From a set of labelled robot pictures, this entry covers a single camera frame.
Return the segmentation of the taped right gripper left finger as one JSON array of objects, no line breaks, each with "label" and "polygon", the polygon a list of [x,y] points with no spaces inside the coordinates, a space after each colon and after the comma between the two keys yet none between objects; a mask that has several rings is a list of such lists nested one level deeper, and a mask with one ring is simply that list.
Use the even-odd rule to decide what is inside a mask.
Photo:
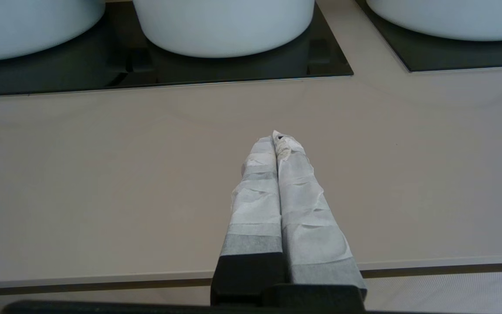
[{"label": "taped right gripper left finger", "polygon": [[232,193],[231,219],[210,288],[211,305],[261,304],[264,290],[286,282],[277,159],[260,138]]}]

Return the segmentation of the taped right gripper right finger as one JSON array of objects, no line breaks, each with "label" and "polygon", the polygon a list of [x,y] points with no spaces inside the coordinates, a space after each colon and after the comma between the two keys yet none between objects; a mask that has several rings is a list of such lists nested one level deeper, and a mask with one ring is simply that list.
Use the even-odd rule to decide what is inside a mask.
[{"label": "taped right gripper right finger", "polygon": [[294,137],[278,131],[273,131],[273,143],[290,282],[354,286],[365,300],[366,282],[305,149]]}]

